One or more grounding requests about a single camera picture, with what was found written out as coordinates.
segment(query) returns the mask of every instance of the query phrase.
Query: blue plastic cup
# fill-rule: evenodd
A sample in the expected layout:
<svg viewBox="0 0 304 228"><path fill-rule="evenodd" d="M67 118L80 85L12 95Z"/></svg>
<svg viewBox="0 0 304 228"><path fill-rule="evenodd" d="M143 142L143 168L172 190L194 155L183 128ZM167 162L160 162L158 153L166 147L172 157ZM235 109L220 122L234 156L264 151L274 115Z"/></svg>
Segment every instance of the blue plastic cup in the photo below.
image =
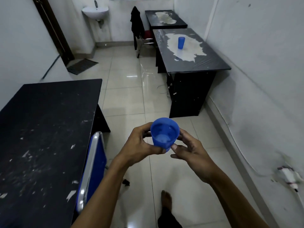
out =
<svg viewBox="0 0 304 228"><path fill-rule="evenodd" d="M151 126L153 144L168 152L179 136L178 124L169 118L159 118Z"/></svg>
<svg viewBox="0 0 304 228"><path fill-rule="evenodd" d="M184 44L185 44L185 37L179 37L178 38L178 48L179 49L183 49L184 48Z"/></svg>

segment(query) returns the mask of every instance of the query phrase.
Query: bare foot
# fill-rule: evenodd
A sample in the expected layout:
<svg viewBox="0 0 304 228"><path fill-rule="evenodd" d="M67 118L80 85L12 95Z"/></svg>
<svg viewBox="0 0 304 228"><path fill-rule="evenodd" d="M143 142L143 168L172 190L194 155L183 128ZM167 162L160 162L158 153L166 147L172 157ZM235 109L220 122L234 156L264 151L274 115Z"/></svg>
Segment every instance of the bare foot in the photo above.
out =
<svg viewBox="0 0 304 228"><path fill-rule="evenodd" d="M162 191L162 207L166 207L168 208L170 211L172 211L172 197L171 195L166 192L166 191Z"/></svg>

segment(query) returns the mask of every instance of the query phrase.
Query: blue chair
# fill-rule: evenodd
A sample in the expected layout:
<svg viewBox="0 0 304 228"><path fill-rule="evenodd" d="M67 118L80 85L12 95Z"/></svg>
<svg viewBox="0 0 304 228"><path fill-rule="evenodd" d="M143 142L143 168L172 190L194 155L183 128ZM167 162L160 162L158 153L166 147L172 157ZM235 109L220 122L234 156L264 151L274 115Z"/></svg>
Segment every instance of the blue chair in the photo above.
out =
<svg viewBox="0 0 304 228"><path fill-rule="evenodd" d="M79 184L76 200L76 210L79 214L101 183L105 169L108 169L104 148L102 133L96 132L90 140L85 170ZM130 185L125 179L122 183L125 186Z"/></svg>

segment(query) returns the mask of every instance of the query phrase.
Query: black floor mat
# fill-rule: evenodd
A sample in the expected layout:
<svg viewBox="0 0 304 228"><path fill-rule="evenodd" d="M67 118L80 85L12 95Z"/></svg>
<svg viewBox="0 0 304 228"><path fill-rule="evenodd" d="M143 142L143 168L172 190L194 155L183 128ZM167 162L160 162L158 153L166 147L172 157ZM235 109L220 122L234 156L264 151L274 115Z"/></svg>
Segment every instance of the black floor mat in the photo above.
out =
<svg viewBox="0 0 304 228"><path fill-rule="evenodd" d="M91 68L92 66L98 64L98 62L94 62L88 59L83 59L79 62L77 62L76 64L70 66L67 68L67 70L70 73L73 73L75 75L78 75L80 73L82 73L83 71L86 71L87 69Z"/></svg>

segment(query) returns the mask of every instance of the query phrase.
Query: chair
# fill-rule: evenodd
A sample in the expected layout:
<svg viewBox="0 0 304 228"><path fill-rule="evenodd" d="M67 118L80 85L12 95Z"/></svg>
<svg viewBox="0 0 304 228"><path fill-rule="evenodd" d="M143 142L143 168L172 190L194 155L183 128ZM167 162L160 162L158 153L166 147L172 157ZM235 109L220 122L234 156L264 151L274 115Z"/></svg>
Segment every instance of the chair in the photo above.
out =
<svg viewBox="0 0 304 228"><path fill-rule="evenodd" d="M107 158L105 156L104 148L102 133L96 132L90 140L87 161L79 184L76 199L76 210L79 214L101 183L104 176L104 170L108 169L106 166ZM129 181L125 179L122 183L125 186L130 186Z"/></svg>
<svg viewBox="0 0 304 228"><path fill-rule="evenodd" d="M139 46L139 49L138 49L137 58L139 58L140 50L141 50L142 45L152 45L152 44L154 44L154 42L150 42L151 40L153 40L150 30L146 30L145 31L145 38L142 38L140 36L139 40L141 41L141 43L140 43L140 46Z"/></svg>

